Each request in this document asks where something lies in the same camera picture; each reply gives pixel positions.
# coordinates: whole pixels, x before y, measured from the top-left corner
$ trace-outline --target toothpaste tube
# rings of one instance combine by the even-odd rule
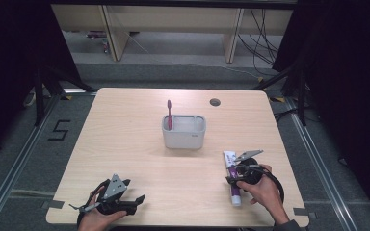
[[[225,156],[225,164],[226,169],[229,172],[229,176],[236,178],[237,177],[237,171],[236,166],[234,163],[234,160],[236,159],[236,153],[234,151],[224,151]],[[238,188],[231,186],[230,187],[230,194],[231,194],[231,200],[232,204],[234,206],[240,206],[242,204],[240,199],[240,191]]]

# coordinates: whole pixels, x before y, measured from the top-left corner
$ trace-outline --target desk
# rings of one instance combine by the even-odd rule
[[[212,98],[221,105],[211,106]],[[203,148],[165,147],[161,121],[168,99],[173,114],[205,116]],[[50,208],[46,220],[74,224],[78,212],[68,204],[86,203],[90,191],[117,173],[122,180],[131,179],[123,199],[146,194],[136,215],[118,225],[273,226],[264,207],[249,204],[248,193],[242,192],[241,207],[230,202],[223,151],[254,149],[264,150],[256,160],[271,165],[283,185],[288,216],[307,226],[308,217],[293,212],[304,204],[264,92],[101,89],[54,196],[65,206]]]

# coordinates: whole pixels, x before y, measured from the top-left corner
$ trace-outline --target hand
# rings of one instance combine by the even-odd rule
[[[90,205],[93,205],[95,203],[95,199],[97,198],[97,195],[104,189],[104,187],[100,188],[95,196],[92,197],[92,201],[90,201]],[[97,209],[92,209],[88,213],[86,213],[83,216],[83,219],[79,226],[79,231],[103,231],[107,228],[109,224],[114,222],[115,220],[118,220],[124,216],[127,215],[127,212],[125,211],[118,211],[116,213],[113,213],[111,215],[103,215],[100,212],[98,212]]]
[[[265,168],[265,171],[272,172],[272,168],[270,166],[261,166]],[[258,202],[263,205],[267,211],[269,211],[272,218],[275,220],[276,225],[281,225],[290,220],[284,211],[283,203],[278,193],[278,187],[265,174],[263,174],[260,181],[255,185],[251,185],[243,181],[238,181],[236,184],[239,188],[249,192],[253,196],[251,204]]]

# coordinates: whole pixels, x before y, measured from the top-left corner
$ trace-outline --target gray floor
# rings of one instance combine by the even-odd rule
[[[255,86],[258,77],[268,79],[272,74],[276,74],[265,62],[253,59],[240,42],[233,64],[226,64],[220,35],[133,34],[135,41],[129,41],[122,60],[116,63],[110,55],[104,53],[101,38],[89,39],[85,34],[86,32],[67,32],[65,38],[82,79],[97,88],[244,90]],[[281,37],[269,39],[278,46]],[[266,49],[259,50],[261,54],[268,56]],[[259,73],[254,66],[268,75]],[[266,92],[272,97],[280,96],[281,85],[282,83],[277,83]],[[65,83],[65,87],[74,88],[68,83]],[[20,177],[16,179],[11,195],[0,211],[0,230],[75,230],[74,226],[48,224],[45,221],[46,209],[42,208],[42,204],[50,201],[57,189],[93,99],[94,96],[72,96],[71,99],[57,102],[25,167],[21,170]],[[271,102],[271,106],[274,113],[288,109],[287,103]],[[344,199],[357,230],[370,230],[370,202],[367,196],[354,175],[337,162],[339,152],[316,112],[306,111],[306,117],[306,129],[322,156],[333,184]],[[49,139],[62,135],[53,132],[59,119],[69,120],[58,127],[68,130],[68,133],[63,141],[50,141]],[[2,140],[0,186],[33,131],[34,122],[35,108],[28,107],[20,112]],[[305,207],[310,213],[311,219],[307,229],[348,230],[343,228],[339,215],[326,193],[316,165],[296,128],[294,115],[282,118],[278,129]]]

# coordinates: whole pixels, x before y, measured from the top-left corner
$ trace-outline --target gray plastic container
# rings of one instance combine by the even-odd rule
[[[162,132],[167,148],[200,149],[206,131],[206,120],[201,115],[172,115],[172,128],[168,115],[162,119]]]

